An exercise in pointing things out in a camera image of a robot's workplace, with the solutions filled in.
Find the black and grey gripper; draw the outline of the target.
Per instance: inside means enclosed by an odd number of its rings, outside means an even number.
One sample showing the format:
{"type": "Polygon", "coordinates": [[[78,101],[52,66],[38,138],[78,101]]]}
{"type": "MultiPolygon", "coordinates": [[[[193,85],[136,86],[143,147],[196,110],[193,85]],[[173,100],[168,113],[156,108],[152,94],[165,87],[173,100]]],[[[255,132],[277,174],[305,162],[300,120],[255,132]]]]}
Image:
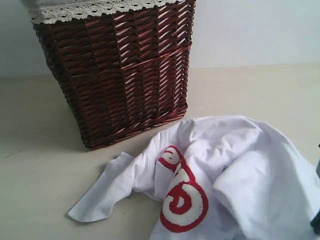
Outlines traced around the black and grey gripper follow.
{"type": "MultiPolygon", "coordinates": [[[[316,167],[316,174],[317,174],[318,177],[320,177],[320,162],[319,161],[318,161],[318,164],[317,164],[317,167],[316,167]]],[[[310,222],[310,226],[312,228],[320,228],[320,211],[318,211],[316,216],[310,222]]]]}

